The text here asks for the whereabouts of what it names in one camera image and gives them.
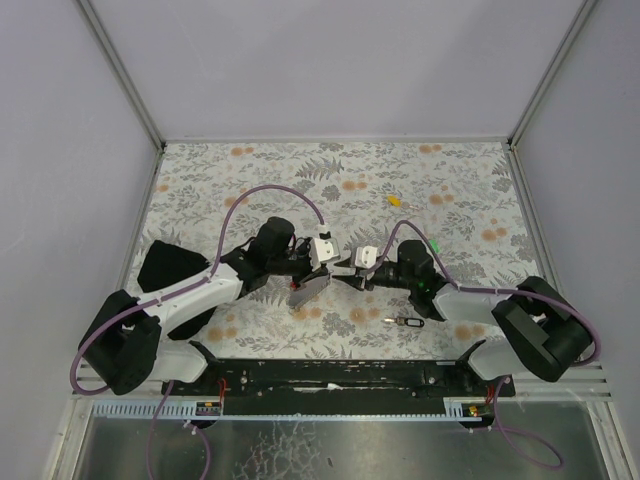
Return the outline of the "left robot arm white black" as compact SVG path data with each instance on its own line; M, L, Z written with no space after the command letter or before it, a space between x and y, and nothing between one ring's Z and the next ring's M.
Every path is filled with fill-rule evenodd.
M315 294L339 256L327 229L296 238L287 220L271 217L256 236L211 263L202 255L156 241L138 282L143 294L121 289L102 305L79 345L80 357L104 390L125 395L147 381L194 383L214 361L195 340L215 310L262 288L272 276L290 278L294 305Z

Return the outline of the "green tag key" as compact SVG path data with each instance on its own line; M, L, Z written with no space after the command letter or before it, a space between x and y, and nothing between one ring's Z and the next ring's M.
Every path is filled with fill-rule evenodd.
M440 247L439 247L438 243L435 240L430 240L429 244L431 245L431 247L434 249L434 251L436 253L438 253L438 254L440 253Z

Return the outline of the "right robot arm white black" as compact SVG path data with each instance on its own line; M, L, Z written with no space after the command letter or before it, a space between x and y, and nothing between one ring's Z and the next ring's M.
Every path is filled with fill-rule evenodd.
M555 382L600 353L593 328L541 277L530 276L513 289L464 287L438 272L440 259L422 240L401 242L393 261L373 246L359 247L340 265L354 271L340 281L357 290L407 291L424 319L499 327L502 338L477 343L463 358L484 380L530 372Z

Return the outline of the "red grey key organizer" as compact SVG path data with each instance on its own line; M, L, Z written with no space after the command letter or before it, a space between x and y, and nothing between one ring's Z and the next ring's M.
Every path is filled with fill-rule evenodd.
M331 273L329 271L313 274L309 279L292 289L287 303L288 308L299 311L306 303L326 289L330 282Z

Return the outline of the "black tag key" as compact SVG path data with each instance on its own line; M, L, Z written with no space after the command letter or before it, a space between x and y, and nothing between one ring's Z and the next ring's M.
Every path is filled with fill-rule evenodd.
M425 321L421 318L413 317L392 317L385 318L384 322L387 324L393 324L400 327L418 328L421 329L425 325Z

